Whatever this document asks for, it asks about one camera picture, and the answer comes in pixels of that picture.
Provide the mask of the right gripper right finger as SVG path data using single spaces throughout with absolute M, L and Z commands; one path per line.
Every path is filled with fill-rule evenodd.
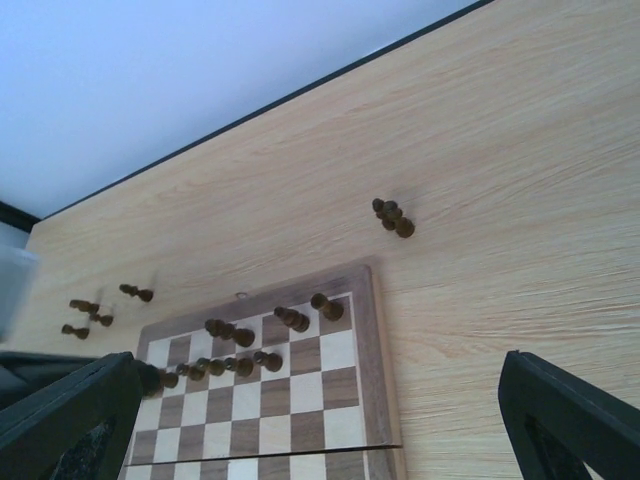
M 639 410 L 541 357 L 506 354 L 502 419 L 525 479 L 639 477 Z

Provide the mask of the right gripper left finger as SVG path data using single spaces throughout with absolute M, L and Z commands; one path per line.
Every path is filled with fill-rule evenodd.
M 118 478 L 142 393 L 129 352 L 2 353 L 2 478 Z

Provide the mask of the dark pawn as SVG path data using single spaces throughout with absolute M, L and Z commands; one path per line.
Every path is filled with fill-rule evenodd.
M 138 298 L 139 300 L 145 303 L 149 303 L 154 296 L 154 292 L 152 290 L 140 289 L 137 286 L 130 285 L 130 284 L 120 284 L 119 290 L 122 293 L 129 295 L 130 297 L 133 297 L 133 298 Z

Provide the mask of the wooden chess board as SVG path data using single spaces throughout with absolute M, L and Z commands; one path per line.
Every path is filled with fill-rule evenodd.
M 338 321 L 310 305 L 341 303 Z M 306 315 L 298 333 L 276 307 Z M 255 333 L 243 348 L 204 328 L 220 319 Z M 282 368 L 256 365 L 277 353 Z M 243 299 L 151 324 L 138 359 L 176 373 L 199 358 L 251 358 L 246 378 L 205 372 L 144 400 L 120 475 L 124 479 L 403 479 L 406 466 L 391 355 L 372 268 L 351 264 Z

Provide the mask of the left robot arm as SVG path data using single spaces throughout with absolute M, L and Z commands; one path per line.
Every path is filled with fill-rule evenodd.
M 1 343 L 14 330 L 17 315 L 32 286 L 38 257 L 15 240 L 1 240 Z M 41 390 L 97 357 L 1 350 L 1 408 Z

